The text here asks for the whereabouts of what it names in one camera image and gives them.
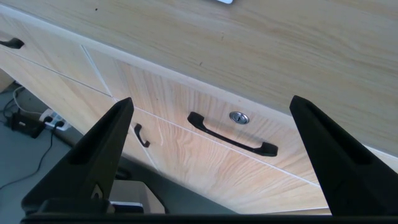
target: drawer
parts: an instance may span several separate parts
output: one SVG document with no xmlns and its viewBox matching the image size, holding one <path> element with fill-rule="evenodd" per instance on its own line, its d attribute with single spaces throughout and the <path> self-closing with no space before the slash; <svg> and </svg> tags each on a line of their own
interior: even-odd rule
<svg viewBox="0 0 398 224">
<path fill-rule="evenodd" d="M 85 134 L 113 105 L 114 100 L 69 78 L 0 49 L 0 68 L 21 83 L 51 109 Z M 153 166 L 135 135 L 127 135 L 123 153 Z"/>
<path fill-rule="evenodd" d="M 156 168 L 174 182 L 238 213 L 327 208 L 322 190 L 291 174 L 135 109 Z"/>
<path fill-rule="evenodd" d="M 140 109 L 261 162 L 317 183 L 317 177 L 296 127 L 281 123 L 269 114 L 253 113 L 250 108 L 225 102 L 208 93 L 194 90 L 95 50 L 88 51 L 115 98 L 131 96 L 134 106 Z M 234 141 L 250 147 L 260 147 L 262 142 L 275 144 L 279 148 L 278 155 L 259 156 L 205 134 L 187 121 L 191 111 L 205 117 L 204 124 L 208 129 Z M 245 125 L 234 123 L 229 118 L 232 111 L 243 112 L 249 117 L 250 122 Z"/>
<path fill-rule="evenodd" d="M 80 44 L 0 12 L 0 40 L 8 41 L 12 38 L 23 41 L 24 45 L 20 49 L 0 45 L 0 49 L 11 51 L 106 93 Z"/>
</svg>

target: black cabinet handle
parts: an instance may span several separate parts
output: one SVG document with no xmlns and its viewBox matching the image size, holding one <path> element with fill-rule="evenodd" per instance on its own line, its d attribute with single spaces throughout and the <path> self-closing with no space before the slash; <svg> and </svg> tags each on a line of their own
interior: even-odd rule
<svg viewBox="0 0 398 224">
<path fill-rule="evenodd" d="M 0 41 L 0 44 L 11 49 L 21 49 L 25 43 L 18 38 L 12 38 L 9 41 Z"/>
<path fill-rule="evenodd" d="M 144 147 L 149 147 L 150 143 L 149 141 L 146 141 L 145 143 L 142 141 L 141 136 L 139 135 L 139 131 L 141 131 L 141 124 L 137 124 L 136 127 L 134 128 L 134 132 L 139 140 L 139 142 L 141 142 L 142 146 Z"/>
<path fill-rule="evenodd" d="M 207 129 L 205 127 L 205 125 L 203 124 L 203 121 L 205 120 L 205 118 L 195 112 L 191 112 L 188 116 L 188 121 L 189 123 L 191 123 L 195 128 L 199 129 L 200 131 L 204 131 L 207 134 L 210 134 L 218 139 L 221 139 L 223 141 L 226 141 L 228 143 L 233 144 L 234 146 L 238 146 L 241 147 L 242 149 L 245 149 L 247 151 L 251 151 L 253 153 L 259 154 L 261 156 L 276 156 L 278 153 L 278 147 L 276 145 L 270 144 L 270 143 L 266 143 L 263 142 L 261 147 L 259 148 L 252 148 L 249 146 L 245 146 L 244 144 L 241 144 L 239 142 L 236 142 L 234 140 L 230 140 L 222 135 L 219 135 L 217 133 L 215 133 L 214 131 L 210 131 L 209 129 Z"/>
</svg>

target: wooden cabinet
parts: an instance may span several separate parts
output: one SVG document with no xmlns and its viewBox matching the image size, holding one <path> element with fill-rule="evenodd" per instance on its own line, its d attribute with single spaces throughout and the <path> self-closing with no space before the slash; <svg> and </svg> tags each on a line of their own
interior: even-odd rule
<svg viewBox="0 0 398 224">
<path fill-rule="evenodd" d="M 0 13 L 0 40 L 12 38 L 23 41 L 24 45 L 20 49 L 0 45 L 0 49 L 11 51 L 106 93 L 80 44 Z"/>
<path fill-rule="evenodd" d="M 24 42 L 0 46 L 1 69 L 83 134 L 132 97 L 124 155 L 239 213 L 328 212 L 288 114 L 293 95 L 396 152 L 395 3 L 0 1 L 28 12 L 0 4 L 0 39 Z M 279 153 L 205 134 L 187 121 L 192 111 L 220 135 Z M 232 122 L 232 111 L 250 122 Z M 398 158 L 370 150 L 398 170 Z"/>
</svg>

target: black cable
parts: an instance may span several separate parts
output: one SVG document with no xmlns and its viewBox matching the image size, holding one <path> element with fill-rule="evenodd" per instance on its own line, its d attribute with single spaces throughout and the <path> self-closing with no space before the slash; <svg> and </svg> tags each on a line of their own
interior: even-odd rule
<svg viewBox="0 0 398 224">
<path fill-rule="evenodd" d="M 37 169 L 35 170 L 35 172 L 33 172 L 33 173 L 31 173 L 31 174 L 29 174 L 29 175 L 27 175 L 27 176 L 25 176 L 25 177 L 22 177 L 22 178 L 20 178 L 20 179 L 17 179 L 17 180 L 14 180 L 14 181 L 11 181 L 11 182 L 8 182 L 8 183 L 4 184 L 3 186 L 0 187 L 0 190 L 3 189 L 3 188 L 5 188 L 5 187 L 7 187 L 7 186 L 9 186 L 9 185 L 11 185 L 11 184 L 15 184 L 16 182 L 19 182 L 19 181 L 22 181 L 22 180 L 26 180 L 26 179 L 28 179 L 29 177 L 32 177 L 32 176 L 34 176 L 36 173 L 38 173 L 38 171 L 39 171 L 40 168 L 42 167 L 42 162 L 43 162 L 43 159 L 44 159 L 45 155 L 47 155 L 47 153 L 50 151 L 50 149 L 51 149 L 51 147 L 52 147 L 52 139 L 53 139 L 54 132 L 55 132 L 56 129 L 57 129 L 57 124 L 55 124 L 54 128 L 52 128 L 52 130 L 51 130 L 50 147 L 44 152 L 44 154 L 43 154 L 43 156 L 41 157 L 40 162 L 39 162 L 39 165 L 37 166 Z"/>
</svg>

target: power plug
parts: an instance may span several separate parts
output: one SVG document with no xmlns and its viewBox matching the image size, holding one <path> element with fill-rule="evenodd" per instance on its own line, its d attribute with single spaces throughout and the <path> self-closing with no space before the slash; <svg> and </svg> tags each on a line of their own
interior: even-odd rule
<svg viewBox="0 0 398 224">
<path fill-rule="evenodd" d="M 51 109 L 45 110 L 39 118 L 40 121 L 44 121 L 48 127 L 54 128 L 57 125 L 57 130 L 66 131 L 71 125 L 65 121 L 59 114 Z"/>
</svg>

